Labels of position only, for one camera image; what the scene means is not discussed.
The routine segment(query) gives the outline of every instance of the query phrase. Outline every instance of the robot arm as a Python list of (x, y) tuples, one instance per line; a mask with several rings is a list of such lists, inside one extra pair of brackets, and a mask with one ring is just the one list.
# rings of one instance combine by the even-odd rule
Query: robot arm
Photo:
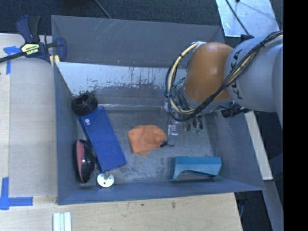
[[(216, 42), (192, 44), (166, 76), (174, 120), (185, 122), (217, 110), (224, 110), (227, 117), (228, 111), (232, 114), (236, 108), (277, 112), (282, 125), (282, 40), (283, 32), (274, 32), (246, 40), (234, 49)], [(194, 53), (186, 77), (174, 85), (177, 65), (191, 49)]]

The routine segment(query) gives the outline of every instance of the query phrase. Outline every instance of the wooden board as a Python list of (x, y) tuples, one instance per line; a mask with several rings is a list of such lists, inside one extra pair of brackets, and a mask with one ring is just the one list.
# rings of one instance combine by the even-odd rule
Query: wooden board
[[(19, 35), (0, 34), (0, 47), (22, 44), (19, 38)], [(6, 54), (0, 49), (0, 57), (3, 56)], [(12, 172), (9, 172), (10, 75), (5, 74), (6, 63), (0, 64), (0, 73), (2, 180), (12, 176)], [(36, 170), (38, 177), (41, 177), (40, 171)], [(0, 210), (0, 231), (52, 230), (52, 215), (55, 212), (71, 212), (73, 230), (76, 231), (243, 230), (233, 193), (86, 205), (59, 206), (56, 201), (56, 195), (35, 196), (33, 206)]]

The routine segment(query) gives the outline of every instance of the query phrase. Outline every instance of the blue clamp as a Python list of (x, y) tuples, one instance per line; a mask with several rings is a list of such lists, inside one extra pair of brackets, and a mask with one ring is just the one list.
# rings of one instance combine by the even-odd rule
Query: blue clamp
[(182, 172), (215, 177), (218, 175), (220, 168), (220, 157), (174, 157), (171, 159), (170, 181), (175, 180)]
[[(21, 18), (19, 18), (16, 21), (16, 27), (17, 27), (17, 31), (18, 33), (23, 36), (24, 40), (25, 40), (25, 44), (28, 43), (35, 43), (39, 45), (39, 53), (37, 54), (29, 54), (29, 55), (25, 55), (25, 57), (35, 57), (35, 58), (39, 58), (42, 59), (48, 63), (50, 62), (50, 56), (51, 54), (48, 53), (48, 45), (42, 42), (40, 42), (39, 36), (38, 36), (38, 24), (39, 21), (41, 20), (40, 16), (28, 16), (25, 15)], [(63, 62), (66, 58), (66, 42), (64, 38), (57, 38), (55, 40), (56, 45), (58, 48), (58, 56), (61, 60), (61, 62)]]
[(33, 197), (9, 198), (9, 178), (2, 179), (0, 210), (8, 210), (11, 206), (32, 206)]

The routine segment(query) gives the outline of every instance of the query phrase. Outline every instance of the black wire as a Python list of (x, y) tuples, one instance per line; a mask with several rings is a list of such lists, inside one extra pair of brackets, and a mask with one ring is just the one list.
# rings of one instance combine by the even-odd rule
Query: black wire
[(169, 139), (168, 123), (169, 123), (169, 120), (170, 120), (170, 112), (169, 112), (168, 119), (167, 119), (167, 122), (166, 122), (166, 140), (163, 142), (163, 144), (160, 147), (164, 147), (166, 145), (170, 146), (170, 147), (174, 147), (175, 146), (175, 145), (168, 144), (168, 139)]
[(231, 9), (232, 13), (234, 14), (235, 18), (237, 19), (237, 21), (240, 23), (241, 27), (244, 29), (244, 31), (246, 32), (247, 35), (250, 35), (250, 33), (247, 31), (247, 29), (245, 28), (245, 26), (243, 25), (243, 23), (241, 22), (241, 20), (239, 19), (239, 17), (236, 15), (235, 11), (233, 10), (233, 8), (231, 7), (230, 3), (228, 0), (225, 0), (229, 6), (229, 8)]
[(104, 13), (108, 16), (109, 19), (111, 19), (110, 15), (107, 13), (107, 11), (102, 7), (102, 5), (97, 1), (97, 0), (94, 0), (98, 6), (104, 11)]

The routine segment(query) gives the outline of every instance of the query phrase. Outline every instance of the black floor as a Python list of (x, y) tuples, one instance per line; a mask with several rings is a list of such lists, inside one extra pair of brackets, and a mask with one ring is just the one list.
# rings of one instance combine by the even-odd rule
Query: black floor
[[(220, 26), (215, 0), (98, 0), (113, 19)], [(283, 0), (270, 0), (283, 30)], [(23, 15), (42, 16), (38, 33), (51, 35), (51, 15), (107, 18), (94, 0), (0, 0), (0, 33), (17, 33), (15, 22)], [(225, 37), (235, 47), (239, 38)], [(255, 112), (269, 160), (282, 153), (282, 129), (276, 113)], [(275, 176), (283, 204), (283, 174)], [(236, 194), (244, 231), (270, 231), (261, 192)]]

